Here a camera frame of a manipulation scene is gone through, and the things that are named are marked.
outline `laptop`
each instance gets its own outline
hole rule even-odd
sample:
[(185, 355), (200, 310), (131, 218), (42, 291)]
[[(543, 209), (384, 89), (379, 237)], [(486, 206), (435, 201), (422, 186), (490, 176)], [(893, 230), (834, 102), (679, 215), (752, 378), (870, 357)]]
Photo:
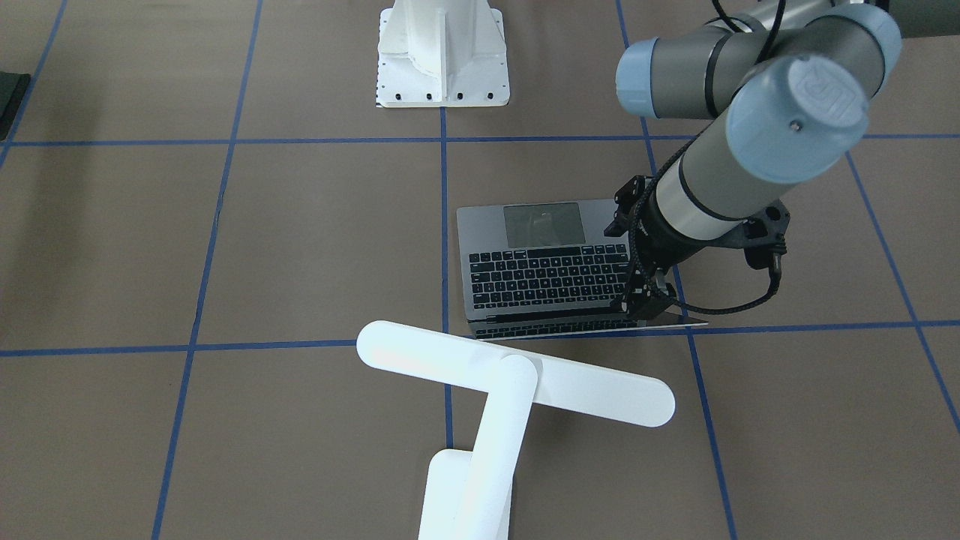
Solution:
[(457, 209), (464, 307), (478, 339), (701, 325), (664, 312), (628, 318), (627, 236), (603, 235), (612, 199)]

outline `robotic arm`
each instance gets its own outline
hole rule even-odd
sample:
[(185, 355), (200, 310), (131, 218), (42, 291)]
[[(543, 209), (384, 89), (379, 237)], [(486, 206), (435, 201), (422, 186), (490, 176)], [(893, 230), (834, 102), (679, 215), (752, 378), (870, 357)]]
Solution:
[[(870, 99), (900, 55), (894, 15), (939, 11), (903, 15), (910, 37), (960, 33), (960, 16), (950, 16), (960, 11), (956, 2), (875, 3), (882, 6), (761, 2), (726, 17), (731, 26), (717, 19), (627, 49), (616, 72), (624, 109), (714, 118), (655, 177), (634, 177), (616, 193), (605, 234), (631, 237), (630, 278), (618, 302), (632, 318), (674, 305), (730, 313), (776, 294), (790, 217), (779, 197), (825, 172), (866, 132)], [(664, 276), (705, 247), (743, 249), (751, 267), (768, 269), (767, 293), (726, 309), (679, 302)]]

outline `blue joint cap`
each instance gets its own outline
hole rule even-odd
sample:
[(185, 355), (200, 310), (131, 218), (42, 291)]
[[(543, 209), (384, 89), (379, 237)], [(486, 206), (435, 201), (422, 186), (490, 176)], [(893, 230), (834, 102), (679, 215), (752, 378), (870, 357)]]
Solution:
[(863, 137), (869, 105), (860, 83), (835, 61), (784, 57), (733, 98), (727, 143), (751, 175), (799, 184), (827, 171)]
[(883, 55), (883, 82), (877, 89), (877, 92), (880, 92), (883, 86), (887, 84), (887, 80), (890, 79), (890, 72), (893, 71), (894, 65), (897, 65), (900, 50), (903, 48), (900, 27), (897, 26), (894, 17), (890, 16), (887, 11), (870, 4), (844, 4), (831, 8), (817, 18), (823, 17), (849, 19), (862, 26), (876, 39), (876, 43), (880, 46), (880, 54)]
[(638, 41), (627, 48), (616, 67), (616, 97), (630, 114), (656, 118), (650, 70), (657, 38)]

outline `ur logo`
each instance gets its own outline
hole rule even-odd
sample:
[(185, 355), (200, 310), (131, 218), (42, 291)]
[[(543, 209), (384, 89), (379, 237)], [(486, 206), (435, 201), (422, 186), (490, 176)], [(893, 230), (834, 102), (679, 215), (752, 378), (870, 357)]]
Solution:
[(799, 97), (806, 98), (805, 104), (825, 119), (834, 121), (853, 112), (850, 107), (858, 103), (857, 93), (847, 86), (847, 81), (815, 62), (810, 67), (796, 85)]

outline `white mounting bracket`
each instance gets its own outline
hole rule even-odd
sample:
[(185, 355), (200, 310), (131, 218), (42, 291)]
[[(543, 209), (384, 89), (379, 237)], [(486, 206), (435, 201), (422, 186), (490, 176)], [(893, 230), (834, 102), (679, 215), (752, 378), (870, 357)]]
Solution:
[(377, 52), (380, 107), (510, 101), (503, 14), (487, 0), (396, 0), (380, 14)]
[(673, 416), (663, 381), (387, 321), (357, 336), (386, 371), (487, 392), (472, 452), (441, 450), (427, 472), (420, 540), (506, 540), (516, 459), (532, 404), (655, 428)]

